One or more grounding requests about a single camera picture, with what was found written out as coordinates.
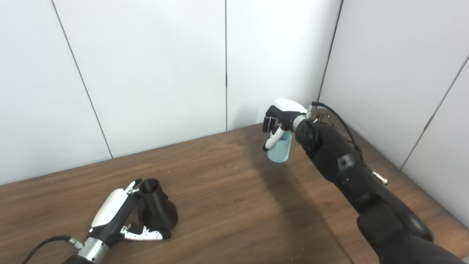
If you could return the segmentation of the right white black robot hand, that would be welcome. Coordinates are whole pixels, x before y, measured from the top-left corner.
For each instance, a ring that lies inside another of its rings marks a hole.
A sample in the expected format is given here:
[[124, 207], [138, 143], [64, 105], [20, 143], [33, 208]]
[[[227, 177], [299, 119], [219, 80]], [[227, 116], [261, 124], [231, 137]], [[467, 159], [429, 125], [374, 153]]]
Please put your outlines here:
[[298, 102], [284, 98], [274, 100], [263, 119], [262, 132], [269, 134], [263, 151], [272, 149], [285, 132], [295, 133], [300, 122], [306, 119], [306, 113], [306, 108]]

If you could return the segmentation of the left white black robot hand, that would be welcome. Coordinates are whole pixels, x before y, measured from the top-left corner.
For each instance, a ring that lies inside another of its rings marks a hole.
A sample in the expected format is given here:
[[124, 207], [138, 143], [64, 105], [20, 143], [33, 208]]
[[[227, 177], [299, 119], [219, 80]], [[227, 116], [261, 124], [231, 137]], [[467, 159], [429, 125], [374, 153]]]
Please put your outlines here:
[[141, 199], [138, 185], [142, 179], [131, 182], [126, 188], [112, 191], [95, 215], [88, 237], [98, 239], [114, 247], [124, 239], [133, 241], [163, 240], [162, 232], [143, 224], [127, 223], [132, 211]]

